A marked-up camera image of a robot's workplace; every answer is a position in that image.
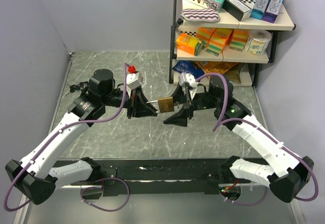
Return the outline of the large brass padlock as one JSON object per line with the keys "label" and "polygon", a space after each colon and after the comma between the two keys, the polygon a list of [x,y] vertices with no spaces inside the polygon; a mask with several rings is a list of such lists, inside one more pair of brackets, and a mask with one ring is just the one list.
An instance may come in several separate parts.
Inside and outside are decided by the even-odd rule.
{"label": "large brass padlock", "polygon": [[173,97],[164,97],[147,102],[147,104],[153,103],[158,103],[160,113],[173,112],[175,110]]}

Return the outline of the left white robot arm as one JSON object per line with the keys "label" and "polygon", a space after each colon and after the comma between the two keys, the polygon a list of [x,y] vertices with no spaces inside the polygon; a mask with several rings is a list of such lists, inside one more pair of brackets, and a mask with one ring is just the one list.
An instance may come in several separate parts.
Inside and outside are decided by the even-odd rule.
{"label": "left white robot arm", "polygon": [[143,77],[133,66],[123,70],[123,88],[115,84],[112,71],[98,69],[89,78],[81,94],[69,106],[57,127],[21,160],[10,160],[6,172],[12,186],[20,190],[35,205],[44,203],[59,188],[86,181],[95,184],[102,177],[101,166],[84,157],[56,168],[54,164],[63,152],[94,123],[101,121],[106,107],[127,109],[128,118],[157,116],[142,91]]}

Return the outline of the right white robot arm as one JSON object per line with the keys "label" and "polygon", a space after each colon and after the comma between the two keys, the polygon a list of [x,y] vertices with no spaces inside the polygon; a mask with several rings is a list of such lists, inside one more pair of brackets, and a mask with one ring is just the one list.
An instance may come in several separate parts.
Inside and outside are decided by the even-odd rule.
{"label": "right white robot arm", "polygon": [[189,73],[180,74],[173,94],[158,100],[161,113],[172,112],[176,105],[182,106],[177,113],[164,120],[164,124],[187,126],[194,111],[214,109],[217,121],[213,130],[224,125],[245,140],[267,162],[262,165],[232,156],[224,163],[221,171],[226,182],[249,180],[269,188],[279,200],[289,203],[298,199],[298,193],[312,180],[314,194],[303,200],[315,200],[319,187],[313,173],[313,160],[292,152],[272,136],[248,108],[233,98],[233,85],[226,76],[209,73],[207,77],[210,78],[208,87],[198,93],[198,86],[205,75],[195,78]]}

